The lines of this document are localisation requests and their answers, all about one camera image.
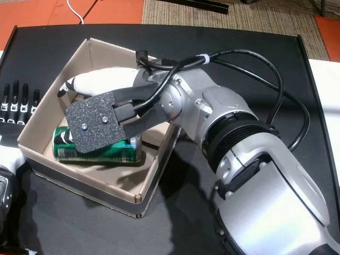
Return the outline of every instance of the open cardboard box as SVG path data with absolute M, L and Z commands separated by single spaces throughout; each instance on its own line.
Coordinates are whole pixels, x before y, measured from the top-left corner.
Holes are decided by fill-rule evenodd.
M 58 98 L 61 85 L 80 73 L 113 66 L 136 68 L 135 52 L 95 39 L 85 40 L 46 92 L 19 136 L 18 145 L 37 175 L 102 205 L 142 217 L 175 146 L 178 127 L 163 123 L 142 134 L 143 141 L 158 149 L 143 146 L 145 161 L 141 166 L 62 164 L 52 153 L 53 132 L 66 124 L 65 110 L 78 99 L 75 92 Z

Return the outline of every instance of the soda can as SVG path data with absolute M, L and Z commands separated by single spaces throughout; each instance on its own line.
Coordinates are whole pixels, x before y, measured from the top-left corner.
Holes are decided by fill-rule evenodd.
M 142 158 L 140 136 L 120 141 L 89 153 L 76 150 L 67 126 L 59 126 L 53 133 L 53 154 L 61 162 L 138 163 Z

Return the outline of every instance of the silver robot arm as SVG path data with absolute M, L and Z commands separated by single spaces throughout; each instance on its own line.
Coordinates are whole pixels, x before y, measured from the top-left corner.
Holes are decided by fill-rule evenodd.
M 340 254 L 326 229 L 329 213 L 320 189 L 242 97 L 196 69 L 178 73 L 161 102 L 202 148 L 217 188 L 245 175 L 233 192 L 224 190 L 218 210 L 218 233 L 231 254 Z M 246 173 L 254 162 L 257 170 Z
M 217 232 L 229 254 L 340 254 L 326 229 L 329 214 L 322 193 L 278 131 L 203 70 L 176 73 L 137 121 L 122 124 L 134 111 L 132 103 L 121 104 L 147 100 L 166 75 L 133 72 L 133 88 L 69 106 L 66 118 L 77 150 L 86 153 L 170 121 L 200 146 L 216 173 L 215 188 L 225 199 L 217 212 Z M 102 122 L 102 116 L 109 121 Z M 81 130 L 82 123 L 95 128 Z

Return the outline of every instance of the black gripper pad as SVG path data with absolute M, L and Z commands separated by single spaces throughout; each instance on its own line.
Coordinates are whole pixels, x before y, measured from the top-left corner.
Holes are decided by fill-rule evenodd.
M 77 151 L 88 153 L 127 138 L 114 113 L 114 104 L 112 92 L 107 92 L 67 108 L 66 119 Z

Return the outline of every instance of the black table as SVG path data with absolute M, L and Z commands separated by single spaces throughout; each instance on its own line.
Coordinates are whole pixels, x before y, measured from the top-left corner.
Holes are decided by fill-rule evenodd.
M 226 48 L 247 48 L 268 57 L 280 70 L 286 89 L 299 96 L 311 115 L 308 135 L 294 152 L 321 188 L 330 213 L 329 231 L 340 241 L 339 187 L 329 150 L 325 120 L 299 37 L 211 28 L 160 25 L 61 25 L 20 28 L 14 33 L 0 68 L 0 91 L 19 79 L 46 92 L 84 38 L 179 60 Z M 228 60 L 262 74 L 269 68 L 248 56 Z M 228 86 L 264 119 L 276 93 L 225 67 L 204 67 L 217 84 Z M 302 115 L 284 101 L 275 125 L 288 144 Z M 185 134 L 171 155 L 160 185 L 142 219 L 133 219 L 84 199 L 35 176 L 22 178 L 21 210 L 13 210 L 12 242 L 43 254 L 223 254 L 213 231 L 210 203 L 214 174 L 198 147 Z

